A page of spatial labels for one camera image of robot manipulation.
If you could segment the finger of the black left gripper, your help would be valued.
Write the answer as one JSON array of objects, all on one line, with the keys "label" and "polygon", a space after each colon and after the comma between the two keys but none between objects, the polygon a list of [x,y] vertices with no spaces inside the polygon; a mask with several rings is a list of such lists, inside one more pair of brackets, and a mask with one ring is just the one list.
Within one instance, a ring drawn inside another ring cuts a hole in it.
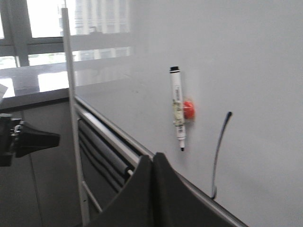
[{"label": "finger of the black left gripper", "polygon": [[26,122],[16,128],[15,154],[17,158],[59,146],[60,134],[38,130]]}]

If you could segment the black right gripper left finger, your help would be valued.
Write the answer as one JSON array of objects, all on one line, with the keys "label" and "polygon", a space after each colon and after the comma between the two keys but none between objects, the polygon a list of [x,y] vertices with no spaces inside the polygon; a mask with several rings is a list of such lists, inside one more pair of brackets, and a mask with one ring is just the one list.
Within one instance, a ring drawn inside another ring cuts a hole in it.
[{"label": "black right gripper left finger", "polygon": [[152,227],[151,173],[150,158],[141,156],[122,191],[89,226]]}]

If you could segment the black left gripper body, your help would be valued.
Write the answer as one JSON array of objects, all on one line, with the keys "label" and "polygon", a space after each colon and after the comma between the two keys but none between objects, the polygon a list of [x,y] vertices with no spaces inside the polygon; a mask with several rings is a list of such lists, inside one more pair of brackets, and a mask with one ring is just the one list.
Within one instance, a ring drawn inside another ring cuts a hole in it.
[{"label": "black left gripper body", "polygon": [[11,166],[13,157],[20,158],[21,132],[24,122],[11,114],[0,114],[0,166]]}]

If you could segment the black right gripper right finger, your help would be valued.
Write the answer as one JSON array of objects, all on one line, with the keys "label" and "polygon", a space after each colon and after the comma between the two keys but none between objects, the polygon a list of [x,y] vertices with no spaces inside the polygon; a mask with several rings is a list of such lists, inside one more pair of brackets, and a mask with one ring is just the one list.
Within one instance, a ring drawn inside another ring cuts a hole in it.
[{"label": "black right gripper right finger", "polygon": [[163,153],[152,161],[152,203],[156,227],[242,227],[222,207],[198,199],[180,180]]}]

